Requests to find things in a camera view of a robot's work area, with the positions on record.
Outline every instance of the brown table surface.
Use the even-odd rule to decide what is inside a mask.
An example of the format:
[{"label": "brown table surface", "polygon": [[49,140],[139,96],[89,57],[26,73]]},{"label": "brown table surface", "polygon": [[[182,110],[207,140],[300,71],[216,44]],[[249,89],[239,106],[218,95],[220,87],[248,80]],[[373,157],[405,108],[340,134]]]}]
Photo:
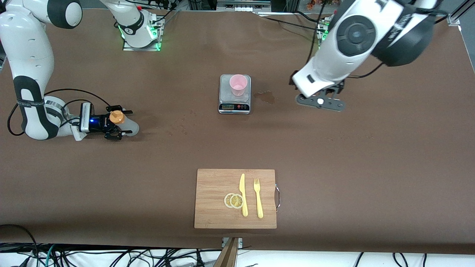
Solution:
[{"label": "brown table surface", "polygon": [[[99,94],[132,109],[140,133],[40,142],[0,127],[0,223],[49,243],[217,248],[239,236],[252,249],[475,253],[475,75],[457,27],[437,25],[410,65],[348,79],[336,113],[297,105],[287,85],[311,30],[247,12],[182,12],[161,52],[123,52],[113,22],[86,10],[75,30],[48,27],[47,91]],[[235,73],[271,103],[254,97],[250,115],[219,114],[219,77]],[[0,79],[5,123],[9,67]],[[19,113],[12,124],[18,132]],[[198,168],[275,169],[277,229],[194,229]],[[28,241],[16,230],[0,237]]]}]

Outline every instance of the wooden cutting board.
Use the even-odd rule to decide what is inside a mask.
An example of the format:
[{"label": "wooden cutting board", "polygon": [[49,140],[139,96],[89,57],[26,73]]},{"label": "wooden cutting board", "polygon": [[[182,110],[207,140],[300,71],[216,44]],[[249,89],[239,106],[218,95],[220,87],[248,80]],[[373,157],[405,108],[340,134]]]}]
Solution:
[{"label": "wooden cutting board", "polygon": [[[249,215],[241,209],[228,208],[224,197],[240,194],[241,174],[246,177],[246,201]],[[275,170],[198,169],[196,180],[195,228],[199,229],[275,229],[277,215],[274,194]],[[259,178],[264,217],[257,217],[254,178]]]}]

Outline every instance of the white floor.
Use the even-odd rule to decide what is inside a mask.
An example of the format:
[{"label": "white floor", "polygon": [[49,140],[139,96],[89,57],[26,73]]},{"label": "white floor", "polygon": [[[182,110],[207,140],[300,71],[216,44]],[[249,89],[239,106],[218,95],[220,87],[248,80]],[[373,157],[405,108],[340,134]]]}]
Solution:
[{"label": "white floor", "polygon": [[[182,255],[187,252],[193,252],[193,249],[183,249],[176,255]],[[152,250],[154,256],[164,254],[164,250]],[[310,251],[266,251],[266,250],[241,250],[237,258],[236,267],[248,267],[254,264],[256,267],[354,267],[358,252],[310,252]],[[219,252],[203,252],[201,254],[204,262],[212,261],[218,258]],[[78,267],[107,267],[117,258],[119,254],[74,254],[68,259]],[[404,253],[409,267],[422,267],[422,254]],[[27,256],[16,253],[0,253],[0,267],[19,266]],[[129,261],[125,256],[121,259],[117,267],[125,267]],[[191,258],[179,259],[171,262],[173,267],[183,266],[192,263]],[[28,267],[35,267],[36,261],[31,260]],[[148,267],[149,265],[141,260],[136,260],[131,267]],[[394,262],[391,253],[364,253],[358,267],[398,267]],[[474,255],[443,255],[429,254],[426,267],[475,267]]]}]

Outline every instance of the orange bottle cap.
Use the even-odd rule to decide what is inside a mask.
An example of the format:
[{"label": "orange bottle cap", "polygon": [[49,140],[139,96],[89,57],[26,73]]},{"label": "orange bottle cap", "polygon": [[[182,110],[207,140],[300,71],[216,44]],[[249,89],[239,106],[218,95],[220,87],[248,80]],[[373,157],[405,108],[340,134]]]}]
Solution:
[{"label": "orange bottle cap", "polygon": [[109,119],[114,124],[123,124],[125,122],[125,115],[120,110],[114,110],[109,115]]}]

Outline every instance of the plastic bottle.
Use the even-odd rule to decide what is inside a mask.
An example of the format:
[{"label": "plastic bottle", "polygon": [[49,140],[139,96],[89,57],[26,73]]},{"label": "plastic bottle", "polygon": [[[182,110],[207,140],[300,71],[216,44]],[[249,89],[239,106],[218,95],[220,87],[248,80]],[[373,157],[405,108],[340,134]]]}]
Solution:
[{"label": "plastic bottle", "polygon": [[126,133],[127,136],[134,136],[139,132],[139,125],[127,118],[120,110],[114,110],[109,115],[109,119],[112,123],[117,125],[122,131],[132,131],[132,133]]}]

